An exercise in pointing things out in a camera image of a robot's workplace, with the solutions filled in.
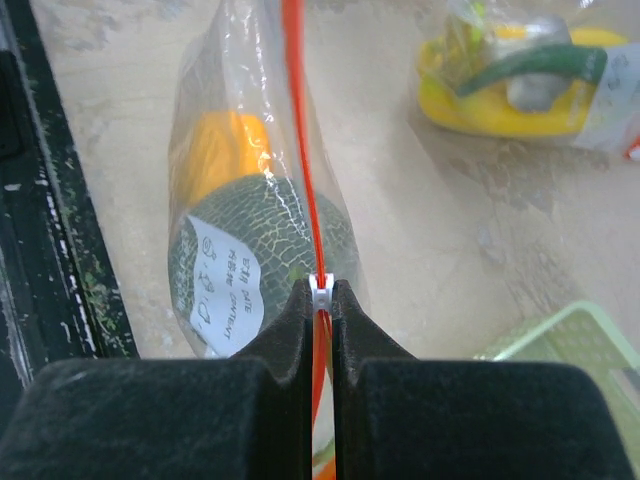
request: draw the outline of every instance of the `yellow bell pepper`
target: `yellow bell pepper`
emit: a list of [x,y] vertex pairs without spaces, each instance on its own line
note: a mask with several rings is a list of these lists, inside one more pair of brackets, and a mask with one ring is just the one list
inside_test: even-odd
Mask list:
[[262,121],[236,112],[209,112],[194,128],[185,164],[177,174],[179,201],[187,208],[216,188],[273,169]]
[[[500,38],[524,38],[524,27],[499,27]],[[571,31],[576,45],[612,47],[628,43],[616,33],[597,28]],[[581,80],[559,97],[549,112],[523,113],[507,102],[505,86],[486,88],[466,98],[458,98],[439,77],[444,62],[441,40],[423,46],[418,59],[421,76],[418,102],[434,123],[463,133],[497,137],[550,137],[580,132],[589,113],[595,87]]]

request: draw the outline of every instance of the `plastic bag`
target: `plastic bag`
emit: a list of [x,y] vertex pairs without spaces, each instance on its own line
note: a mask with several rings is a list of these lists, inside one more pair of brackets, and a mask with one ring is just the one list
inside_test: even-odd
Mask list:
[[437,33],[417,59],[418,103],[432,122],[640,158],[640,2],[448,0],[434,8]]
[[[226,357],[315,271],[284,67],[281,3],[222,1],[185,55],[169,147],[169,285],[199,356]],[[351,222],[307,100],[328,272],[364,295]]]

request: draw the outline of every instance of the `green basket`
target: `green basket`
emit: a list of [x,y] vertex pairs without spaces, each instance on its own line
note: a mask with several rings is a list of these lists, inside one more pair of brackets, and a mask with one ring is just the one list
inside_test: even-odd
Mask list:
[[640,356],[600,307],[577,302],[543,322],[524,322],[475,358],[561,362],[587,372],[640,478]]

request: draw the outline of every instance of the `black object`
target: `black object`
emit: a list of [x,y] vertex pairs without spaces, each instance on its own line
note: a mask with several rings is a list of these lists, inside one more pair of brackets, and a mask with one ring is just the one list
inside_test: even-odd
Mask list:
[[[416,360],[344,282],[333,313],[338,479],[633,479],[581,371]],[[310,478],[311,320],[298,282],[233,359],[47,367],[0,443],[0,478]]]
[[48,363],[137,351],[29,2],[0,21],[1,435]]

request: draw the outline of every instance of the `green melon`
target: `green melon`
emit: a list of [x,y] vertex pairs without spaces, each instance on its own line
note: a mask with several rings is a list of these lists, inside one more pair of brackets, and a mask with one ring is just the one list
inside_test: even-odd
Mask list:
[[[311,231],[304,217],[302,192],[289,179],[267,180],[250,175],[218,188],[190,215],[215,226],[243,242],[256,256],[261,268],[260,293],[264,301],[261,330],[282,311],[293,281],[315,271]],[[326,197],[316,194],[322,228],[327,271],[336,279],[357,281],[358,251],[351,224]],[[193,306],[193,268],[198,241],[185,219],[176,238],[186,233],[187,241],[174,242],[169,251],[169,284],[177,313],[188,319]],[[186,292],[178,298],[177,292]]]

